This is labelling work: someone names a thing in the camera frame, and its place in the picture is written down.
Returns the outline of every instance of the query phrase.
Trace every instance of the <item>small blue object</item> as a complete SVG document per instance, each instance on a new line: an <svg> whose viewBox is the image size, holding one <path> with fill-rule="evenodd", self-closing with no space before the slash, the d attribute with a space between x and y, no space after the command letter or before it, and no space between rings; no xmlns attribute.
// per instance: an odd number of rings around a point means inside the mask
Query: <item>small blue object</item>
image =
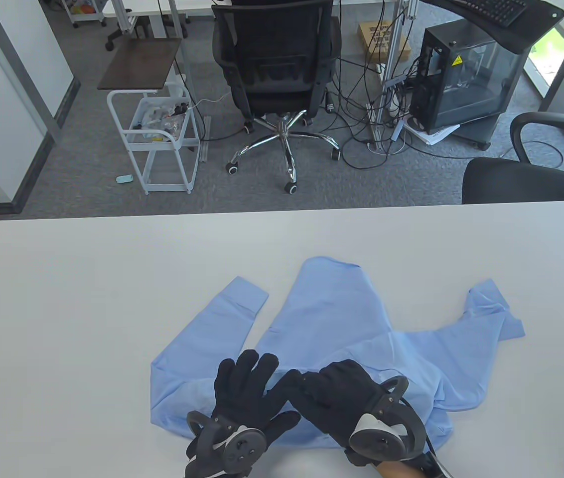
<svg viewBox="0 0 564 478"><path fill-rule="evenodd" d="M126 182L132 182L134 180L134 176L127 174L126 176L118 176L116 178L116 182L118 184L125 184Z"/></svg>
<svg viewBox="0 0 564 478"><path fill-rule="evenodd" d="M152 423L193 437L187 413L211 414L218 364L240 355L267 298L265 291L237 277L173 339L151 364ZM405 399L439 448L453 431L448 412L475 408L485 398L498 342L524 335L523 324L492 280L468 292L464 314L455 324L430 332L397 332L359 266L314 257L302 266L256 349L280 359L268 388L289 369L318 371L345 359L359 362L377 383L406 376ZM284 410L290 408L287 403ZM305 419L276 444L339 447Z"/></svg>

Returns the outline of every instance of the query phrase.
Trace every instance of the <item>stand wheel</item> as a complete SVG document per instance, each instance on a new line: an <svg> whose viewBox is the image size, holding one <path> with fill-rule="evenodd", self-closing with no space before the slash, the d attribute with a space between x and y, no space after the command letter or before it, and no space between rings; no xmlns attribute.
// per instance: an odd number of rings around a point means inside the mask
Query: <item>stand wheel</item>
<svg viewBox="0 0 564 478"><path fill-rule="evenodd" d="M233 164L232 162L227 162L227 166L225 166L225 169L227 170L227 173L233 176L238 172L238 163Z"/></svg>
<svg viewBox="0 0 564 478"><path fill-rule="evenodd" d="M286 186L284 186L284 190L289 194L295 194L297 191L297 183L296 182L288 182Z"/></svg>

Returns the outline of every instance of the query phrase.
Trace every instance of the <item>carpet floor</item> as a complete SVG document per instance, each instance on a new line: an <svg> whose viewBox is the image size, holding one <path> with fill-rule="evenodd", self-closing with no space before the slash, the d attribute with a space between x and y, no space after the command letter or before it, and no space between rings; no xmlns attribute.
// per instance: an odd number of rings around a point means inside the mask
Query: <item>carpet floor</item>
<svg viewBox="0 0 564 478"><path fill-rule="evenodd" d="M432 157L412 148L405 148L400 154L389 156L379 168L359 171L342 161L331 161L330 146L326 143L311 139L294 140L291 149L298 170L298 191L293 196L282 190L288 179L282 151L277 143L261 146L248 153L248 157L241 161L240 172L230 177L225 172L225 164L237 149L265 134L264 129L258 126L255 135L241 133L209 144L208 162L200 164L193 194L150 193L147 196L136 178L129 184L117 184L117 176L132 174L133 170L107 109L107 92L96 89L114 55L105 50L104 44L107 34L115 29L115 22L110 19L105 28L97 22L86 22L79 29L73 29L63 11L51 11L47 5L41 6L45 9L59 45L82 87L63 128L63 141L50 153L22 214L0 216L0 219L460 203L462 176L469 160ZM379 4L343 7L344 59L363 61L357 25L362 21L377 20L380 9ZM411 59L403 63L403 68L407 68L419 54L426 27L455 18L454 14L443 9L421 4L409 39L413 53ZM196 92L199 98L216 100L228 91L228 87L220 67L211 55L213 21L208 17L194 17L187 27L189 38L185 44L192 62ZM341 84L345 93L351 91L361 74L362 68L359 66L343 63ZM376 75L368 75L367 84L368 94L373 98L379 89ZM358 102L365 102L367 93L363 82L351 96ZM499 156L511 146L508 129L512 118L523 112L536 111L539 104L539 94L523 76L508 111L501 116L492 139L492 147L487 153L453 137L433 148L428 148L423 143L415 145L421 150L453 158ZM134 109L134 102L120 102L121 116L125 120L129 120ZM212 115L211 137L231 134L243 123L230 96L214 104L201 103L200 109L203 114ZM333 116L321 111L309 130L322 129L330 125L333 119ZM333 126L343 126L343 122L337 119ZM331 134L340 144L350 136L346 128L333 130ZM359 134L360 138L369 136L368 130ZM524 130L523 140L533 139L546 141L564 154L564 134L560 131L550 127L530 126ZM398 150L400 146L401 143L393 145L393 149ZM555 166L560 160L559 155L548 146L530 144L528 152L535 164ZM365 144L354 141L348 142L344 155L350 164L360 167L373 166L385 159L382 155L369 152Z"/></svg>

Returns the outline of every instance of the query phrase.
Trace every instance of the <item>hand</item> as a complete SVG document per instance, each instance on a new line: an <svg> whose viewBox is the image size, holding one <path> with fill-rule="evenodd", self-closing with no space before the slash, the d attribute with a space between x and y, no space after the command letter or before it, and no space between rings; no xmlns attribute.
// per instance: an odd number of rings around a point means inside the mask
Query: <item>hand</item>
<svg viewBox="0 0 564 478"><path fill-rule="evenodd" d="M354 360L333 362L320 373L292 370L286 377L291 405L344 448L360 417L387 393Z"/></svg>
<svg viewBox="0 0 564 478"><path fill-rule="evenodd" d="M218 366L218 376L214 382L216 407L211 417L223 416L249 428L257 428L264 433L267 447L300 421L297 412L280 412L286 403L288 378L286 374L267 394L267 382L280 364L273 354L264 354L260 360L255 350L246 350L238 360L225 359ZM196 453L197 439L187 448L187 456Z"/></svg>

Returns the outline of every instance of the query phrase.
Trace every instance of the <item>white metal shelf cart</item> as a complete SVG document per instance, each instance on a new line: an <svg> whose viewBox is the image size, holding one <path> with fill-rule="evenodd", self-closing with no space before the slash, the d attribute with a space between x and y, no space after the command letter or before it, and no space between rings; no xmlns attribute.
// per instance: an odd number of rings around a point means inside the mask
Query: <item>white metal shelf cart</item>
<svg viewBox="0 0 564 478"><path fill-rule="evenodd" d="M180 103L191 106L191 97L184 86L169 82L165 86L168 87L170 96L149 96L157 93L157 90L113 90L107 95L107 105L145 194L150 191L186 191L191 194L198 172L198 162L200 161L200 137L198 136L193 109L187 109L178 137L173 137L172 134L161 129L138 129L145 112L152 107L174 107ZM123 128L114 107L114 97L120 94L142 94L143 96L129 129ZM189 137L187 137L188 130L191 131ZM182 155L180 155L182 148L189 150L188 166L192 169L190 179L187 176ZM137 153L142 152L147 152L147 157L141 171ZM181 182L156 183L152 177L152 169L157 162L156 160L160 160L163 166L172 166L171 177L175 175L181 178Z"/></svg>
<svg viewBox="0 0 564 478"><path fill-rule="evenodd" d="M61 0L74 28L78 22L91 22L97 20L106 27L107 21L103 14L103 7L107 0Z"/></svg>

